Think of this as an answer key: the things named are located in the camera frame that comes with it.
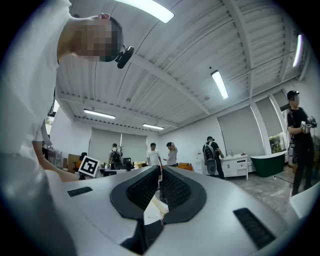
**white cabinet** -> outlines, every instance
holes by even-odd
[[[225,177],[236,176],[238,174],[237,163],[227,161],[222,164],[222,170]]]
[[[222,170],[225,177],[246,176],[248,179],[248,156],[237,154],[227,156],[222,161]]]

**gray tile floor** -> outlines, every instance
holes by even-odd
[[[245,177],[232,177],[227,180],[284,216],[287,212],[294,177],[292,169],[285,166],[283,172],[276,174],[275,178],[260,177],[256,173],[250,173],[248,180]]]

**ceiling light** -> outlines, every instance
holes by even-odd
[[[297,42],[297,45],[296,45],[295,57],[294,57],[294,61],[293,61],[293,66],[294,67],[300,61],[301,50],[302,50],[302,34],[298,35],[298,42]]]
[[[100,112],[96,112],[96,111],[92,111],[92,110],[88,110],[88,109],[85,109],[84,112],[87,114],[96,115],[96,116],[104,117],[104,118],[110,118],[110,119],[116,118],[114,115],[104,114],[104,113],[100,113]]]
[[[118,2],[136,7],[152,16],[156,17],[163,23],[168,23],[175,15],[153,0],[116,0]]]
[[[146,123],[145,123],[143,126],[144,126],[144,127],[153,128],[153,129],[158,129],[158,130],[163,130],[163,129],[164,129],[163,127],[155,126],[155,125],[150,125],[150,124],[146,124]]]
[[[222,95],[222,98],[224,100],[229,98],[225,83],[221,77],[220,72],[218,70],[216,70],[213,73],[211,73],[211,76],[212,76],[213,80],[215,81],[216,85],[218,86],[218,89]]]

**white t-shirt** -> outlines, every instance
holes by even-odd
[[[41,126],[52,106],[57,48],[71,17],[68,0],[46,1],[20,29],[0,74],[0,152],[35,160],[32,141],[42,141]]]
[[[178,154],[178,150],[170,150],[168,153],[168,161],[166,162],[166,164],[168,166],[173,166],[177,163],[177,154]]]
[[[146,153],[146,158],[150,158],[150,165],[151,166],[159,166],[160,165],[160,162],[159,162],[159,158],[160,157],[160,154],[159,154],[159,151],[158,150],[149,150],[147,153]]]

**man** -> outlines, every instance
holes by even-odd
[[[160,163],[160,166],[162,166],[160,153],[158,150],[156,150],[156,143],[150,144],[151,150],[149,150],[146,153],[146,160],[149,166],[158,166]]]
[[[176,148],[175,144],[173,142],[168,142],[166,144],[169,153],[168,153],[168,158],[163,159],[166,161],[167,166],[172,166],[176,167],[177,166],[177,154],[178,154],[178,149]]]
[[[112,144],[112,149],[109,152],[108,165],[111,170],[122,169],[121,152],[118,152],[118,146],[116,143]]]
[[[206,155],[205,153],[206,145],[211,147],[213,150],[211,157],[209,156],[209,154]],[[211,136],[206,138],[206,143],[202,147],[202,152],[204,157],[204,164],[206,165],[208,173],[210,175],[214,175],[217,170],[219,173],[220,179],[224,180],[225,175],[222,170],[221,160],[219,156],[221,156],[221,158],[224,158],[225,156],[222,153],[221,149],[219,148],[218,144],[214,142],[214,139]]]
[[[294,142],[294,154],[297,159],[297,170],[293,180],[291,196],[298,194],[299,186],[305,172],[304,190],[311,187],[311,176],[315,155],[314,143],[311,133],[301,127],[301,122],[306,122],[308,115],[299,107],[299,92],[291,90],[287,93],[290,111],[287,114],[288,131]]]
[[[79,178],[42,154],[41,126],[53,102],[57,68],[67,55],[114,59],[120,26],[105,13],[71,17],[70,5],[68,0],[51,0],[36,10],[8,49],[0,74],[0,152],[31,158],[34,169],[40,164],[57,172],[63,182]]]

